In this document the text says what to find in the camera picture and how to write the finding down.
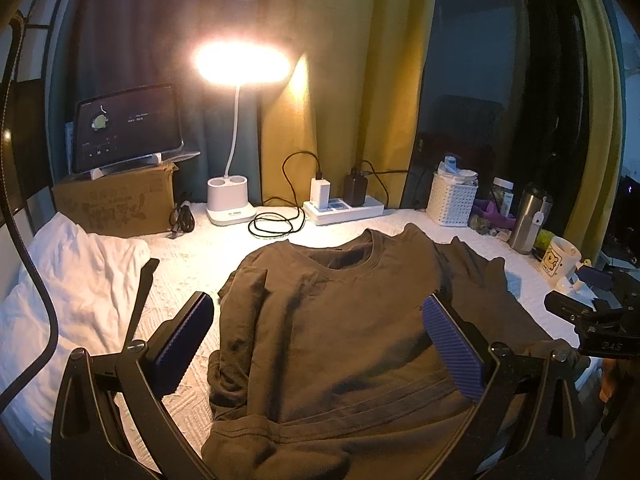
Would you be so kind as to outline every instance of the black charger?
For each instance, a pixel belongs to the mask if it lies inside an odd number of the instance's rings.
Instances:
[[[367,184],[367,178],[356,168],[351,168],[351,173],[344,177],[342,199],[351,207],[362,206],[367,196]]]

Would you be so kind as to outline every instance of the cardboard box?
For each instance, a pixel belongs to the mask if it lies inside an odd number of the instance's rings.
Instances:
[[[127,238],[166,232],[174,208],[170,162],[109,174],[97,180],[72,176],[53,187],[56,207],[88,233]]]

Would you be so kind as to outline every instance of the white pillow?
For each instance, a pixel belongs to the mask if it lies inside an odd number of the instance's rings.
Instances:
[[[51,361],[7,407],[2,422],[49,478],[52,420],[69,353],[79,346],[94,355],[122,349],[150,251],[143,240],[87,234],[57,213],[35,235],[29,253],[53,300],[60,338]],[[18,285],[0,306],[0,390],[42,353],[48,338],[46,310],[21,267]]]

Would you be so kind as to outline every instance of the screw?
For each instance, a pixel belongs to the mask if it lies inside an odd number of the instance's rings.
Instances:
[[[145,346],[146,343],[142,341],[142,339],[135,339],[127,345],[127,350],[132,354],[137,354],[139,352],[142,352]]]
[[[491,345],[491,351],[500,357],[507,357],[511,353],[511,349],[500,341],[496,341]]]
[[[78,359],[84,357],[84,348],[74,348],[71,351],[71,355],[69,357],[71,357],[74,361],[77,361]]]
[[[551,354],[551,357],[556,361],[564,363],[566,359],[569,357],[569,351],[566,349],[563,350],[554,350]]]

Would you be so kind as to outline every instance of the lamp head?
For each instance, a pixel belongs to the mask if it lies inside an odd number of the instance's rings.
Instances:
[[[285,54],[266,44],[212,41],[196,54],[196,67],[213,84],[242,86],[286,79],[291,63]]]

